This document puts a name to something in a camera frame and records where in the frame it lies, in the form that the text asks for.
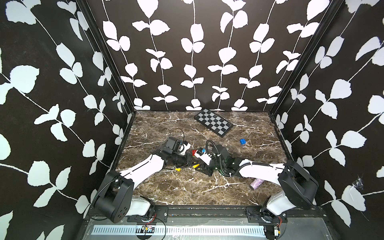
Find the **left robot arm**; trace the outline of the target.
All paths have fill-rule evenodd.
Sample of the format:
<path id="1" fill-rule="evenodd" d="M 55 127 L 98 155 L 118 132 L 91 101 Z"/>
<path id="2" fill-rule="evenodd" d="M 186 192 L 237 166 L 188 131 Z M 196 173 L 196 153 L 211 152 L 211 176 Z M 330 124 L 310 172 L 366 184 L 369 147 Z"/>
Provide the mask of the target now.
<path id="1" fill-rule="evenodd" d="M 189 167 L 193 164 L 193 157 L 189 152 L 168 154 L 158 150 L 125 172 L 110 171 L 103 179 L 91 207 L 113 223 L 127 216 L 139 216 L 146 224 L 152 222 L 156 217 L 154 204 L 145 197 L 134 197 L 133 191 L 167 164 Z"/>

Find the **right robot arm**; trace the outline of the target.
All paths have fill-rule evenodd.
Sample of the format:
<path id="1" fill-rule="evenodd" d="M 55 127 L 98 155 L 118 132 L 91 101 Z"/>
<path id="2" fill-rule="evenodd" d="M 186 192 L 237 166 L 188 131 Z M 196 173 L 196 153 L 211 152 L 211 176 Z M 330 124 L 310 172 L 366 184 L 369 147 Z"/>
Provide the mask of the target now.
<path id="1" fill-rule="evenodd" d="M 208 140 L 204 148 L 195 151 L 194 157 L 203 162 L 202 171 L 212 175 L 217 170 L 227 178 L 253 178 L 276 184 L 282 190 L 269 197 L 258 216 L 270 223 L 293 208 L 310 210 L 318 190 L 318 182 L 297 162 L 283 164 L 258 163 L 244 158 L 233 158 L 222 145 Z"/>

